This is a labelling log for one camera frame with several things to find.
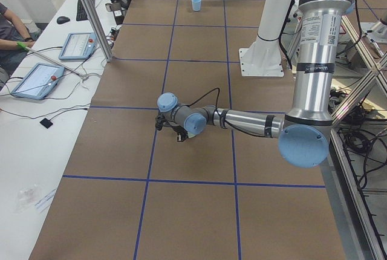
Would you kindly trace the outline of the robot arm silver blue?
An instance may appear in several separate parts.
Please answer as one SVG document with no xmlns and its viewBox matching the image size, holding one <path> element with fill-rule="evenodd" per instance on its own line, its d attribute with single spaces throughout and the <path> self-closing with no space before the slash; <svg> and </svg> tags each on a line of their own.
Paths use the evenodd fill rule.
<svg viewBox="0 0 387 260">
<path fill-rule="evenodd" d="M 279 37 L 293 0 L 266 0 L 257 38 L 239 51 L 244 76 L 281 74 Z M 331 81 L 341 18 L 354 0 L 299 0 L 302 13 L 299 59 L 291 110 L 278 118 L 218 106 L 197 108 L 179 102 L 172 93 L 158 100 L 156 128 L 173 128 L 184 137 L 201 133 L 207 125 L 236 129 L 255 137 L 277 138 L 284 159 L 297 167 L 311 168 L 328 155 L 333 119 L 328 112 Z"/>
</svg>

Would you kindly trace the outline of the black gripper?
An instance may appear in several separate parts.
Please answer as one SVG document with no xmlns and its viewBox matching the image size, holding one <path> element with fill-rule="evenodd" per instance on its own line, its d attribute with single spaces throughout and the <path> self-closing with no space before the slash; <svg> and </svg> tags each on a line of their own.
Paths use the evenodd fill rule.
<svg viewBox="0 0 387 260">
<path fill-rule="evenodd" d="M 180 125 L 169 123 L 169 126 L 177 133 L 177 142 L 185 141 L 185 129 Z"/>
</svg>

